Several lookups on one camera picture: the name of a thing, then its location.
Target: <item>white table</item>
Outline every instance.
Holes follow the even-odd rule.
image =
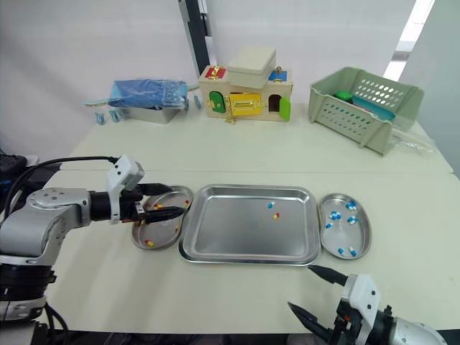
[[[143,182],[183,184],[194,192],[209,183],[299,185],[317,201],[331,192],[354,196],[371,221],[369,252],[350,262],[323,250],[316,263],[371,274],[380,307],[392,305],[396,316],[460,328],[460,229],[453,220],[460,182],[452,174],[147,171]],[[48,186],[105,190],[105,172],[60,171]],[[71,329],[306,332],[288,301],[326,326],[334,322],[341,287],[304,267],[193,264],[179,256],[177,243],[162,251],[138,249],[130,228],[102,221],[72,230],[64,241],[47,296]]]
[[[293,104],[292,120],[238,121],[208,118],[191,106],[169,124],[127,120],[95,125],[72,156],[132,155],[145,170],[271,173],[452,173],[437,151],[420,155],[396,147],[385,157],[321,124],[311,124],[305,104]],[[425,132],[418,123],[413,131]],[[64,170],[107,170],[106,162],[65,163]]]

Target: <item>green box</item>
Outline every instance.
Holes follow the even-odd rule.
[[[347,91],[377,106],[391,111],[395,118],[383,121],[374,114],[335,98],[335,93]],[[423,91],[374,75],[359,68],[345,67],[310,87],[308,116],[334,131],[384,155],[391,145],[392,126],[409,129],[417,119]]]

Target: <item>stainless steel tray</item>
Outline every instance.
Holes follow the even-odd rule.
[[[350,203],[356,205],[356,210],[346,206]],[[338,211],[340,219],[331,219],[331,214]],[[326,195],[318,206],[320,220],[320,237],[323,248],[341,259],[359,259],[367,253],[371,243],[371,226],[362,205],[350,196],[344,194]],[[351,217],[356,217],[357,222],[350,224]],[[356,251],[353,256],[350,247]]]
[[[315,199],[299,187],[208,185],[183,229],[191,262],[308,265],[321,251]]]
[[[144,208],[155,210],[159,207],[177,206],[189,209],[193,201],[192,191],[183,185],[173,185],[171,189],[172,192],[148,198],[144,203]],[[131,230],[133,243],[137,247],[147,250],[170,246],[180,235],[180,228],[185,214],[167,221],[158,221],[157,223],[145,225],[135,223]]]

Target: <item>wooden toy house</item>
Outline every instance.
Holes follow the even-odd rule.
[[[228,66],[208,66],[198,82],[208,116],[289,121],[292,73],[275,67],[276,52],[246,47]]]

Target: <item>white wall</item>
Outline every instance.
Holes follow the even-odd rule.
[[[460,177],[460,1],[436,1],[401,75],[425,91],[419,121]]]
[[[277,49],[293,70],[292,101],[305,103],[310,84],[345,66],[382,75],[415,0],[207,0],[217,63],[245,45]]]
[[[0,1],[3,151],[68,155],[94,123],[82,102],[140,76],[196,82],[176,1]]]

